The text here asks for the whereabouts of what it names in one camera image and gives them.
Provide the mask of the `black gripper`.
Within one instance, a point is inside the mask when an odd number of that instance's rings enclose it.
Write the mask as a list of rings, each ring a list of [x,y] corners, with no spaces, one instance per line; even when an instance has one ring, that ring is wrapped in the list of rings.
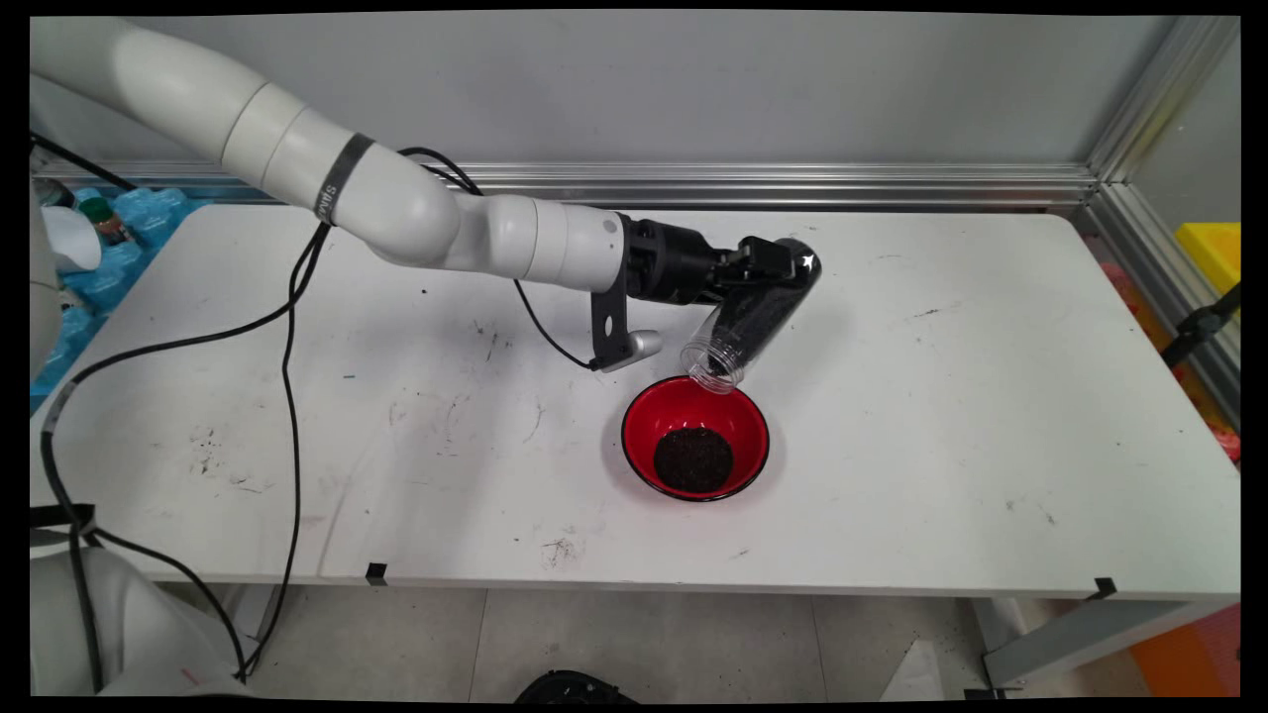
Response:
[[[623,219],[628,244],[626,296],[662,304],[716,304],[744,301],[796,277],[792,249],[746,236],[738,260],[711,247],[702,233],[653,219]]]

